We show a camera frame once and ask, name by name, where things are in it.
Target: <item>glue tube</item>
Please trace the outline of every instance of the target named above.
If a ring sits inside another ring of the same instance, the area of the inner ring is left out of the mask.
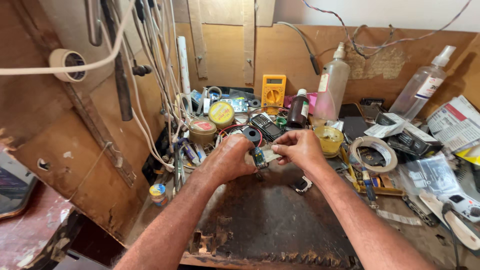
[[[189,140],[187,138],[182,138],[178,141],[179,147],[185,146],[183,150],[185,150],[185,153],[187,154],[188,158],[195,164],[199,165],[200,160],[198,159],[197,154],[195,154],[195,151],[193,148],[187,144],[189,144]]]

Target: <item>black mobile phone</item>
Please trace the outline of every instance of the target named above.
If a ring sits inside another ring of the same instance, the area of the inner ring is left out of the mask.
[[[270,142],[275,141],[275,139],[284,133],[272,120],[261,113],[253,116],[251,122],[262,131],[265,139]]]

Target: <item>bottle cap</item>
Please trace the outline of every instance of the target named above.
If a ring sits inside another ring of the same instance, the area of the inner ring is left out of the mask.
[[[340,44],[338,44],[338,48],[333,54],[333,58],[345,59],[345,44],[343,42],[340,42]]]
[[[447,65],[448,61],[450,60],[450,55],[454,52],[456,47],[454,46],[445,46],[444,50],[438,55],[435,56],[435,58],[432,61],[432,64],[444,67]]]
[[[304,96],[306,97],[307,96],[307,90],[305,89],[300,89],[297,93],[297,96]]]

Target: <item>newspaper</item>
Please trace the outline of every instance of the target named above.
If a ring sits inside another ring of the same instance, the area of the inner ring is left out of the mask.
[[[480,144],[480,113],[464,96],[453,98],[438,108],[427,118],[427,124],[447,153]]]

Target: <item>yellow plastic container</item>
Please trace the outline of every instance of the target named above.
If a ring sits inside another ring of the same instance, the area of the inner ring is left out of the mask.
[[[336,157],[340,153],[340,145],[343,142],[343,134],[331,126],[319,126],[315,129],[315,135],[320,139],[322,150],[326,158]]]
[[[208,119],[219,129],[224,129],[231,125],[234,118],[235,112],[232,105],[223,101],[215,102],[208,110]]]

